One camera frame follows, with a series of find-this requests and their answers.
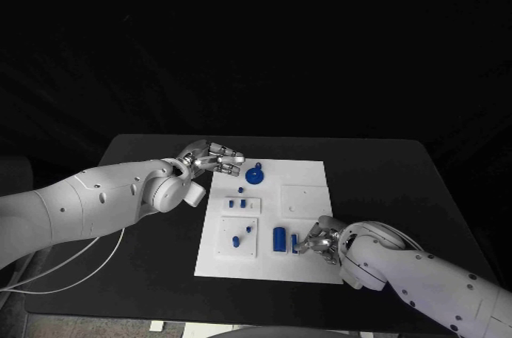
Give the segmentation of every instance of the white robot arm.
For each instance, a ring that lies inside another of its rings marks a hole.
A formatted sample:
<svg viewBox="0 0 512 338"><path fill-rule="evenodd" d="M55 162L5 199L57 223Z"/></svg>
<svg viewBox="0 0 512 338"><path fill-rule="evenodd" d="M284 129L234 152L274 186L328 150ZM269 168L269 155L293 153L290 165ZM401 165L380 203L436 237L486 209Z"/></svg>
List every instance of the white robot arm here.
<svg viewBox="0 0 512 338"><path fill-rule="evenodd" d="M185 200L198 206L205 170L238 176L244 155L198 141L176 159L100 166L49 187L0 197L0 268L23 255L71 240L119 231Z"/></svg>
<svg viewBox="0 0 512 338"><path fill-rule="evenodd" d="M377 222L345 226L322 216L297 250L313 249L357 289L387 283L403 301L465 338L512 337L512 294L423 250L393 227Z"/></svg>

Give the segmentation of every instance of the small blue piece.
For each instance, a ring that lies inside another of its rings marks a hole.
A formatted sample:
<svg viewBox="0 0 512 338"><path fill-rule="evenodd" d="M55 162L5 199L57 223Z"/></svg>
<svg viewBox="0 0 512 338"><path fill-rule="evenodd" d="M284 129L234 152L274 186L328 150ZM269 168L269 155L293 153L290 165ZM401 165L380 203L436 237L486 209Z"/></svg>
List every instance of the small blue piece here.
<svg viewBox="0 0 512 338"><path fill-rule="evenodd" d="M293 234L292 235L292 253L293 254L299 254L299 251L296 251L296 244L297 244L297 235L296 234Z"/></svg>
<svg viewBox="0 0 512 338"><path fill-rule="evenodd" d="M246 180L250 184L260 184L264 181L264 173L261 171L261 163L256 164L256 167L251 168L246 173Z"/></svg>
<svg viewBox="0 0 512 338"><path fill-rule="evenodd" d="M283 227L274 228L274 251L286 253L286 229Z"/></svg>

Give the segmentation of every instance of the blue shape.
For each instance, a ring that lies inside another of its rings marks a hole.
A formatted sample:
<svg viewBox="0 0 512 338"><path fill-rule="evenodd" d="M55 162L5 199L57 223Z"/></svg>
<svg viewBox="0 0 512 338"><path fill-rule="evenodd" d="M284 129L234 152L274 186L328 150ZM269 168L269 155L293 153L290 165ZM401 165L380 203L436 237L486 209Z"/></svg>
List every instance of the blue shape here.
<svg viewBox="0 0 512 338"><path fill-rule="evenodd" d="M256 164L256 167L246 172L246 180L250 184L260 184L264 181L264 173L261 171L261 163Z"/></svg>
<svg viewBox="0 0 512 338"><path fill-rule="evenodd" d="M286 253L286 229L283 227L274 228L274 251Z"/></svg>
<svg viewBox="0 0 512 338"><path fill-rule="evenodd" d="M299 251L296 251L296 249L295 249L296 244L297 244L297 235L293 234L293 235L292 235L292 252L293 252L295 254L299 254Z"/></svg>

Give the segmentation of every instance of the table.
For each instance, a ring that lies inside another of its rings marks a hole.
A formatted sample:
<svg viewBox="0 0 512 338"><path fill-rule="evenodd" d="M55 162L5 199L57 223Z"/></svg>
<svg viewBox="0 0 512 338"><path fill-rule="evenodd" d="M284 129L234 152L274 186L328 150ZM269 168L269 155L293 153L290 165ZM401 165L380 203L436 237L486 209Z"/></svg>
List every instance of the table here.
<svg viewBox="0 0 512 338"><path fill-rule="evenodd" d="M391 224L429 252L497 282L419 142L120 135L100 165L172 158L202 138L237 149L248 158L322 160L335 217L348 223L380 220ZM211 174L202 175L198 183L210 189ZM172 212L146 217L126 229L117 253L97 275L57 294L29 295L26 310L38 314L348 331L449 332L403 303L388 285L378 292L354 290L348 285L195 277L205 212L207 197L198 208L182 202ZM65 287L85 277L107 258L119 235L101 238L77 260L36 282L32 290ZM68 259L88 242L57 245L45 269Z"/></svg>

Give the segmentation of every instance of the robotic hand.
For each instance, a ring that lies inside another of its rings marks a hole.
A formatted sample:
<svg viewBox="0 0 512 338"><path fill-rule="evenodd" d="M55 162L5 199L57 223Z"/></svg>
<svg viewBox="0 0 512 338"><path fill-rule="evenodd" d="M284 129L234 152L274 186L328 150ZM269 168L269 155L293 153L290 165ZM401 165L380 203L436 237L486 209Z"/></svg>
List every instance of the robotic hand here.
<svg viewBox="0 0 512 338"><path fill-rule="evenodd" d="M0 268L23 255L71 240L119 231L207 193L205 170L238 176L244 155L205 140L176 158L85 169L49 187L0 197Z"/></svg>
<svg viewBox="0 0 512 338"><path fill-rule="evenodd" d="M390 283L403 301L460 337L512 337L512 293L427 253L387 224L348 226L321 216L296 245L300 253L309 249L341 265L339 275L354 288L380 291Z"/></svg>

